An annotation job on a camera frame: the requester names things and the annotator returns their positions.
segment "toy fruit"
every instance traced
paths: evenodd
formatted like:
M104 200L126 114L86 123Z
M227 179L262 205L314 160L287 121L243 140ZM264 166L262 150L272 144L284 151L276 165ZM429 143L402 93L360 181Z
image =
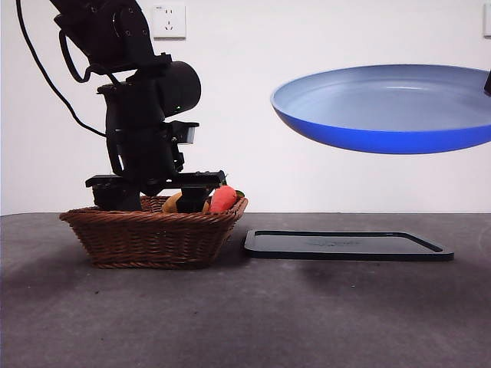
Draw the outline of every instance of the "toy fruit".
M220 186L212 196L212 203L209 205L210 212L221 212L231 209L236 203L237 193L231 186Z
M177 212L177 199L181 198L183 194L181 192L178 192L174 194L172 197L169 197L164 204L162 205L162 211L163 212L168 212L168 213L175 213Z

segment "black cable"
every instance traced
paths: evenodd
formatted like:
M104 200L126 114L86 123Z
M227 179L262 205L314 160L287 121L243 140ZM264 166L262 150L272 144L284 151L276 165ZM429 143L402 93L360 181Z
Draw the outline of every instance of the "black cable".
M42 66L42 64L39 60L39 57L36 54L36 50L34 49L34 46L32 45L31 40L29 39L27 30L25 29L24 18L22 17L21 0L15 0L15 4L17 5L18 21L19 21L19 24L21 25L21 30L22 30L22 34L24 35L25 42L28 44L29 50L31 51L31 54L32 54L32 57L34 58L37 66L39 67L39 70L43 74L43 77L45 78L46 82L48 82L49 87L53 90L53 92L56 93L56 95L60 98L60 100L63 101L65 106L70 110L72 117L75 119L75 121L78 123L78 125L80 125L81 127L85 128L87 130L90 130L92 133L96 133L99 136L105 137L106 135L104 133L101 133L100 131L95 130L94 128L92 128L88 125L85 125L84 123L81 122L81 120L78 118L77 114L75 113L73 107L70 105L68 100L63 96L63 94L61 94L61 92L53 84L48 73L46 72L46 70Z
M70 71L71 76L78 83L85 83L89 79L91 79L91 73L98 73L98 74L106 74L114 85L121 85L119 80L116 79L116 77L112 75L112 73L110 73L105 67L99 64L89 65L89 67L85 70L84 76L81 77L77 71L77 68L74 65L74 62L71 60L70 51L68 50L68 44L67 44L67 35L63 31L60 31L58 35L58 39L60 40L61 53L63 54L63 58L67 64L68 71Z

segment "robotic arm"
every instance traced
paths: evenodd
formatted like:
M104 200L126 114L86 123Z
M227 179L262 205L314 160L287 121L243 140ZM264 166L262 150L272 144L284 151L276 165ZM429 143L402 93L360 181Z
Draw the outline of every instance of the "robotic arm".
M201 86L196 72L168 54L153 53L147 21L135 0L50 1L60 12L54 21L74 79L84 83L95 73L113 82L97 92L107 103L105 136L116 175L86 181L95 204L105 210L133 211L141 209L140 192L154 196L165 188L181 188L179 211L198 212L208 194L225 183L225 174L180 173L184 158L177 145L191 143L199 124L165 122L198 103ZM71 60L67 38L87 56L83 77ZM113 75L133 70L124 82Z

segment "white wall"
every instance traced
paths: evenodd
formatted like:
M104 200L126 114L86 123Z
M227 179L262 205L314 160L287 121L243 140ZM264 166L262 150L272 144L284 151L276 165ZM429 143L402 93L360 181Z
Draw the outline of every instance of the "white wall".
M45 67L82 120L104 130L94 77L75 83L62 61L48 0L24 0ZM148 9L158 3L139 1ZM490 212L491 144L452 153L385 156L321 145L274 114L270 93L317 71L427 63L488 69L482 0L186 0L188 38L156 52L191 64L203 85L186 171L224 169L250 212ZM2 214L90 205L84 180L108 173L104 140L82 130L49 90L2 1Z

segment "blue frying pan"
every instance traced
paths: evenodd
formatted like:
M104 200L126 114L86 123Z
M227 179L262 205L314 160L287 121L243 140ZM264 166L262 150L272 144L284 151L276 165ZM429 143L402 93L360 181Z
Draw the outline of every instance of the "blue frying pan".
M372 153L437 153L491 140L488 72L442 65L327 71L279 87L271 102L293 130Z

